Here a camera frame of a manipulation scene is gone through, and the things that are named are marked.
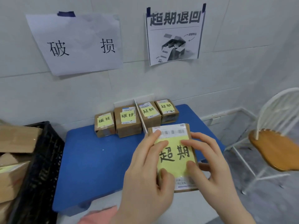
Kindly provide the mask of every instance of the wooden chair seat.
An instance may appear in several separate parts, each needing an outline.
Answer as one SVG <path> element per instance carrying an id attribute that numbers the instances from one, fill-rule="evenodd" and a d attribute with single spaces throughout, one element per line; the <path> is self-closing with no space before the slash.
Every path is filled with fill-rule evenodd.
<path id="1" fill-rule="evenodd" d="M 254 131 L 250 132 L 249 140 L 272 168 L 278 171 L 299 170 L 299 146 L 288 137 L 271 130 L 261 130 L 258 140 L 254 138 Z"/>

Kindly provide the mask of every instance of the black plastic crate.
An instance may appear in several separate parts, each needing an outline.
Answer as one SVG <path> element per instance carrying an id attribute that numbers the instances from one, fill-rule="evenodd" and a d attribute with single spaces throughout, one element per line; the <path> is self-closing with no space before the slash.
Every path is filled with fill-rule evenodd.
<path id="1" fill-rule="evenodd" d="M 57 213 L 52 210 L 52 204 L 64 141 L 48 121 L 27 126 L 43 131 L 7 224 L 55 224 Z"/>

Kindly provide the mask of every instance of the cardboard box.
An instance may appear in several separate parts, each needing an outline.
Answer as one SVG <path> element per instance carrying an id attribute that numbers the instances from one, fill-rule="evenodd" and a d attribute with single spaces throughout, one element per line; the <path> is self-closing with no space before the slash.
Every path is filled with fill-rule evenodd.
<path id="1" fill-rule="evenodd" d="M 159 154 L 158 170 L 165 168 L 175 176 L 175 193 L 198 190 L 192 178 L 186 175 L 187 161 L 191 160 L 197 163 L 195 150 L 192 147 L 186 147 L 180 143 L 181 139 L 192 139 L 189 124 L 153 127 L 148 129 L 148 134 L 151 135 L 153 130 L 157 129 L 159 129 L 162 134 L 156 142 L 163 140 L 168 140 L 169 142 L 167 147 Z M 161 184 L 160 172 L 158 173 L 158 182 Z"/>
<path id="2" fill-rule="evenodd" d="M 155 101 L 155 104 L 162 115 L 161 124 L 175 122 L 178 119 L 179 111 L 169 99 Z"/>
<path id="3" fill-rule="evenodd" d="M 161 126 L 162 115 L 154 101 L 138 104 L 146 128 Z"/>
<path id="4" fill-rule="evenodd" d="M 32 154 L 29 153 L 4 153 L 2 156 L 0 156 L 0 166 L 30 161 L 31 158 Z"/>
<path id="5" fill-rule="evenodd" d="M 30 162 L 0 167 L 0 203 L 16 198 Z"/>
<path id="6" fill-rule="evenodd" d="M 7 201 L 0 204 L 0 224 L 5 224 L 12 210 L 13 201 Z"/>
<path id="7" fill-rule="evenodd" d="M 95 115 L 95 133 L 97 137 L 116 134 L 113 112 Z"/>
<path id="8" fill-rule="evenodd" d="M 0 125 L 0 152 L 32 153 L 42 129 Z"/>
<path id="9" fill-rule="evenodd" d="M 142 131 L 141 121 L 135 105 L 127 105 L 127 106 L 115 108 L 114 115 L 115 115 L 116 133 L 120 138 L 141 133 Z"/>

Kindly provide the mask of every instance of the sign with text 超期退回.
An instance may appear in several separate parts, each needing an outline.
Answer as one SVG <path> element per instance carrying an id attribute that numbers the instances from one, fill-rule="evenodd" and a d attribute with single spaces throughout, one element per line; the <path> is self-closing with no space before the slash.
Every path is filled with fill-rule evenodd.
<path id="1" fill-rule="evenodd" d="M 206 4 L 201 10 L 151 12 L 145 26 L 150 66 L 168 61 L 198 59 Z"/>
<path id="2" fill-rule="evenodd" d="M 26 18 L 53 75 L 123 67 L 117 15 L 90 13 L 66 17 L 27 14 Z"/>

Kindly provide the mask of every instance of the blue table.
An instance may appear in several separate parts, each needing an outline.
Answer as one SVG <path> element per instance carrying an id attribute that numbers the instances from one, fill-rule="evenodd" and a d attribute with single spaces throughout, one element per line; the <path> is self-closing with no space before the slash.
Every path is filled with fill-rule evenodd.
<path id="1" fill-rule="evenodd" d="M 178 105 L 179 118 L 175 123 L 188 123 L 192 132 L 202 132 L 224 145 L 190 109 Z M 61 161 L 53 202 L 53 210 L 72 216 L 88 209 L 92 200 L 112 194 L 123 187 L 125 171 L 133 152 L 144 134 L 119 138 L 118 135 L 97 138 L 94 125 L 70 130 Z M 197 159 L 204 156 L 196 150 Z"/>

